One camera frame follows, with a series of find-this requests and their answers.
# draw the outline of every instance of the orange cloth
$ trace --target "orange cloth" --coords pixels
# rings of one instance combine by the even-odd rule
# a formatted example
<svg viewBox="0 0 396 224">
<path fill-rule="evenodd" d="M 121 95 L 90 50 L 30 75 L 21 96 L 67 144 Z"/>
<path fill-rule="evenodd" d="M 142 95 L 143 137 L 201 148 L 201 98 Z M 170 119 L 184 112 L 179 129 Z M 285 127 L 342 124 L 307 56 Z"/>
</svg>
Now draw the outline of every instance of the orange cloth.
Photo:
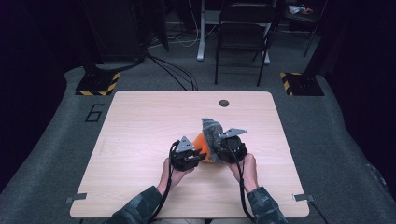
<svg viewBox="0 0 396 224">
<path fill-rule="evenodd" d="M 202 150 L 200 154 L 207 153 L 206 157 L 204 158 L 204 161 L 213 162 L 212 160 L 210 160 L 210 156 L 212 154 L 210 152 L 209 147 L 207 146 L 204 133 L 199 133 L 198 136 L 195 138 L 195 140 L 192 142 L 192 144 L 194 145 L 195 150 L 197 149 Z"/>
</svg>

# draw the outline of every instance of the sleeve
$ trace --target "sleeve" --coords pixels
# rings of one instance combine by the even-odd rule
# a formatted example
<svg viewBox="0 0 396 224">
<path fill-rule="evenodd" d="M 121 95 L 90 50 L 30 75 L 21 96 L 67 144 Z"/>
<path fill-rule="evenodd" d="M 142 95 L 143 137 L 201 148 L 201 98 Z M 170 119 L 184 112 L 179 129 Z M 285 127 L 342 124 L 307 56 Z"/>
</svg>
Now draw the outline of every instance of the sleeve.
<svg viewBox="0 0 396 224">
<path fill-rule="evenodd" d="M 132 198 L 121 210 L 115 212 L 113 216 L 106 221 L 106 224 L 149 223 L 149 219 L 160 204 L 162 197 L 161 193 L 154 186 L 151 186 Z"/>
<path fill-rule="evenodd" d="M 247 198 L 256 224 L 289 223 L 279 210 L 277 202 L 264 187 L 254 189 Z"/>
</svg>

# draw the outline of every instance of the gray carpet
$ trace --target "gray carpet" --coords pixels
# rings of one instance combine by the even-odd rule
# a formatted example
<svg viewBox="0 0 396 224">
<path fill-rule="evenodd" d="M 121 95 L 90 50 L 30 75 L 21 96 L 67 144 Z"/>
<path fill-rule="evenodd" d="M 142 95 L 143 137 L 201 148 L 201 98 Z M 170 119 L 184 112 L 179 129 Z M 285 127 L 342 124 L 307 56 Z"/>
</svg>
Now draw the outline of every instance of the gray carpet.
<svg viewBox="0 0 396 224">
<path fill-rule="evenodd" d="M 318 77 L 323 97 L 288 96 L 283 88 L 279 74 L 303 72 L 318 43 L 316 39 L 304 58 L 306 41 L 301 36 L 277 34 L 270 49 L 271 64 L 264 67 L 260 87 L 256 87 L 254 69 L 244 75 L 225 74 L 222 70 L 219 84 L 214 85 L 213 38 L 206 42 L 203 62 L 196 61 L 197 43 L 191 47 L 175 43 L 170 45 L 169 52 L 161 46 L 149 52 L 190 71 L 197 79 L 199 91 L 271 92 L 304 192 L 316 198 L 316 206 L 329 223 L 396 223 L 396 204 L 345 129 L 340 108 L 324 77 Z M 65 74 L 67 91 L 57 113 L 0 196 L 0 223 L 80 223 L 80 219 L 70 217 L 71 204 L 64 204 L 64 200 L 78 190 L 114 96 L 114 92 L 110 96 L 76 96 L 75 87 L 83 75 L 82 68 Z M 182 83 L 191 89 L 189 83 Z M 122 72 L 115 89 L 141 90 L 183 91 L 150 59 Z M 98 122 L 84 122 L 94 104 L 103 104 L 96 107 L 103 110 L 102 116 Z M 84 218 L 82 223 L 103 221 Z M 289 221 L 324 223 L 312 206 L 307 217 L 290 217 Z"/>
</svg>

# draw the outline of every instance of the yellow and black striped tape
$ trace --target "yellow and black striped tape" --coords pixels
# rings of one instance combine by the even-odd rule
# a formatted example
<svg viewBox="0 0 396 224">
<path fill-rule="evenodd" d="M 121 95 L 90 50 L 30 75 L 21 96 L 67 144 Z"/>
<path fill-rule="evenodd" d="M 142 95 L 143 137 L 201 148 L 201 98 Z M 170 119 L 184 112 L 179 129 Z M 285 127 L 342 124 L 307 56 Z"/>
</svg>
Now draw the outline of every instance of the yellow and black striped tape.
<svg viewBox="0 0 396 224">
<path fill-rule="evenodd" d="M 291 91 L 291 88 L 290 88 L 290 84 L 289 84 L 288 80 L 286 79 L 286 75 L 300 76 L 301 73 L 280 73 L 280 78 L 282 78 L 283 87 L 285 88 L 286 94 L 293 95 L 293 92 Z"/>
<path fill-rule="evenodd" d="M 114 75 L 113 79 L 111 80 L 111 84 L 108 86 L 107 91 L 76 91 L 76 95 L 86 95 L 86 96 L 93 96 L 93 95 L 110 95 L 113 92 L 114 88 L 116 88 L 117 81 L 119 80 L 120 73 Z"/>
</svg>

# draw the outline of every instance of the person's hand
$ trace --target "person's hand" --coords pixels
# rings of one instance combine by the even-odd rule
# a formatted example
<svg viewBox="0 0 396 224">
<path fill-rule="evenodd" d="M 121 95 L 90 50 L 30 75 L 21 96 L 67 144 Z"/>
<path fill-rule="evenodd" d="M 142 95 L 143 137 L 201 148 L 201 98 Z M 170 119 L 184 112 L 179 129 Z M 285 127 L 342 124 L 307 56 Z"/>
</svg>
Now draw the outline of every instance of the person's hand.
<svg viewBox="0 0 396 224">
<path fill-rule="evenodd" d="M 241 160 L 239 162 L 239 165 L 241 167 L 241 171 L 243 171 L 245 191 L 249 193 L 259 187 L 259 184 L 257 182 L 256 159 L 252 154 L 248 153 L 245 156 L 244 160 Z M 239 182 L 240 175 L 236 163 L 230 164 L 224 162 L 224 164 L 226 164 L 230 168 L 230 170 L 233 172 L 233 176 Z"/>
<path fill-rule="evenodd" d="M 172 184 L 171 188 L 169 189 L 172 190 L 178 183 L 180 183 L 181 179 L 186 175 L 191 173 L 194 170 L 194 168 L 186 171 L 179 171 L 175 169 L 172 173 Z M 169 158 L 166 158 L 165 161 L 163 162 L 163 173 L 161 174 L 161 180 L 160 183 L 157 186 L 157 190 L 163 194 L 165 193 L 166 190 L 166 185 L 168 183 L 168 177 L 169 177 Z"/>
</svg>

